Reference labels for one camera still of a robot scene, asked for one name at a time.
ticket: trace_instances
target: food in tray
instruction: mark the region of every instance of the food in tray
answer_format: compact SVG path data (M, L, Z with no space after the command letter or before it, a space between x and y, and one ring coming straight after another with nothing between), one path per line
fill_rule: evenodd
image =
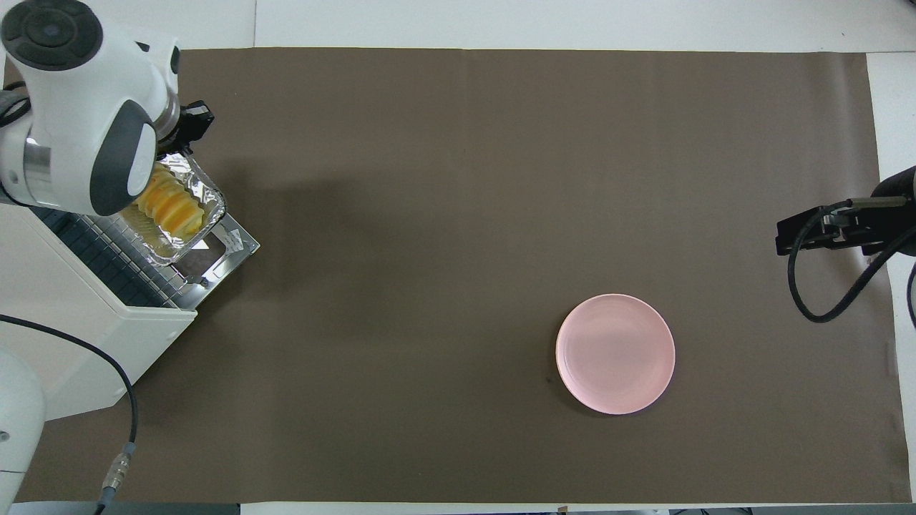
M172 237L187 239L201 229L203 209L162 163L156 163L147 188L134 201L136 207L153 219Z

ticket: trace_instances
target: pink plate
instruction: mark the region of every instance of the pink plate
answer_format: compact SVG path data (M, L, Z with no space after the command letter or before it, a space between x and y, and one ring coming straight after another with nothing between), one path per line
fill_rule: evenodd
M674 338L645 302L611 293L570 312L557 335L557 368L589 408L623 415L661 395L674 373Z

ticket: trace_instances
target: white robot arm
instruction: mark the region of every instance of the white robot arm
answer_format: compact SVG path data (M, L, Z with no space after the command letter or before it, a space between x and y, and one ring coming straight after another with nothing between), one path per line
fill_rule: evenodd
M26 0L3 14L0 41L28 89L28 98L0 92L0 203L117 213L146 188L158 148L196 139L209 125L179 123L174 37L128 33L76 0ZM123 369L114 366L129 391ZM0 346L0 515L43 424L38 379ZM131 440L104 481L100 510L124 479L135 430L136 411Z
M128 206L179 119L177 40L136 41L76 0L21 2L0 34L31 103L0 128L0 202L99 215Z
M35 372L0 346L0 513L22 483L45 423L45 400Z

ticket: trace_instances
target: aluminum foil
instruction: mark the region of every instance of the aluminum foil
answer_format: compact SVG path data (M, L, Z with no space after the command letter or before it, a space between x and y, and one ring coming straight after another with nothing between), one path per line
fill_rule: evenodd
M203 225L193 237L181 239L163 231L152 218L131 204L115 216L124 220L142 240L141 252L144 258L157 267L166 267L178 261L207 236L226 213L223 194L190 155L167 154L159 160L184 185L185 190L197 199L203 208Z

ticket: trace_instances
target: brown mat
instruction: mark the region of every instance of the brown mat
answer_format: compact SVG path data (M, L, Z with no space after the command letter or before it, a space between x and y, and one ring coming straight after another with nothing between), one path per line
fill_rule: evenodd
M808 323L773 246L779 219L878 182L865 56L181 66L217 115L196 156L263 248L139 381L120 499L910 501L886 276ZM802 260L818 310L861 267ZM634 415L582 407L553 362L604 292L675 337L668 391ZM126 428L123 403L49 423L21 499L93 499Z

